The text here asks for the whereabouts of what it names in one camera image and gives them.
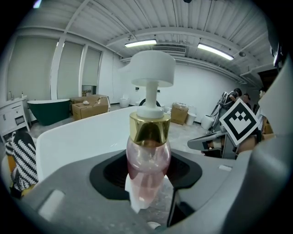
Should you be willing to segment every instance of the white cabinet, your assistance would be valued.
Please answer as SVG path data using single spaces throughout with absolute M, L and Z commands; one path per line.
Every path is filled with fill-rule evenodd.
M 5 135 L 20 128 L 27 127 L 27 130 L 30 131 L 28 120 L 26 97 L 0 104 L 0 136 L 2 141 L 5 142 Z

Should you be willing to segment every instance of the striped cloth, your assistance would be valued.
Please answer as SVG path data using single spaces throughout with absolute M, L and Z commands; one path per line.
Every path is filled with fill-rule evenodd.
M 23 191 L 36 184 L 38 182 L 36 148 L 32 137 L 28 133 L 14 132 L 11 141 L 6 144 L 7 153 L 13 156 L 16 163 L 11 173 L 13 187 Z

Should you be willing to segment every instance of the white ceiling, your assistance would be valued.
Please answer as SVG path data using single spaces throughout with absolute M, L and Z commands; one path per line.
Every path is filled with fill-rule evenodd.
M 182 44 L 186 57 L 220 65 L 236 75 L 272 63 L 265 19 L 248 0 L 192 0 L 189 4 L 183 0 L 43 0 L 21 27 L 82 35 L 123 58 L 151 49 L 126 48 L 124 44 L 131 41 L 155 38 L 162 44 Z M 234 60 L 197 49 L 199 42 Z M 239 51 L 246 56 L 240 57 Z

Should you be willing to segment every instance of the fluorescent light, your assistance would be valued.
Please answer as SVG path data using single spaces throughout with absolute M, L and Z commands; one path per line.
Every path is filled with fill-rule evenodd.
M 41 5 L 41 1 L 42 1 L 42 0 L 37 0 L 37 1 L 35 2 L 35 4 L 33 5 L 33 8 L 39 8 L 40 5 Z
M 223 52 L 221 50 L 218 50 L 218 49 L 216 49 L 214 47 L 207 46 L 205 44 L 199 43 L 197 47 L 199 49 L 204 49 L 204 50 L 210 51 L 212 53 L 216 53 L 217 55 L 220 55 L 220 56 L 222 56 L 222 57 L 224 57 L 224 58 L 226 58 L 228 60 L 233 60 L 234 59 L 231 55 L 229 55 L 229 54 L 227 54 L 227 53 L 225 53 L 225 52 Z
M 139 41 L 139 42 L 130 42 L 125 44 L 127 48 L 133 47 L 133 46 L 142 46 L 142 45 L 154 45 L 157 44 L 157 41 L 155 39 L 150 39 L 150 40 L 144 40 L 144 41 Z

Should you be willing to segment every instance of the freestanding bathtub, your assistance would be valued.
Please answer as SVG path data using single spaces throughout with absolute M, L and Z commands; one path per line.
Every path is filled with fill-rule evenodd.
M 28 101 L 27 103 L 42 125 L 50 125 L 69 117 L 69 99 Z

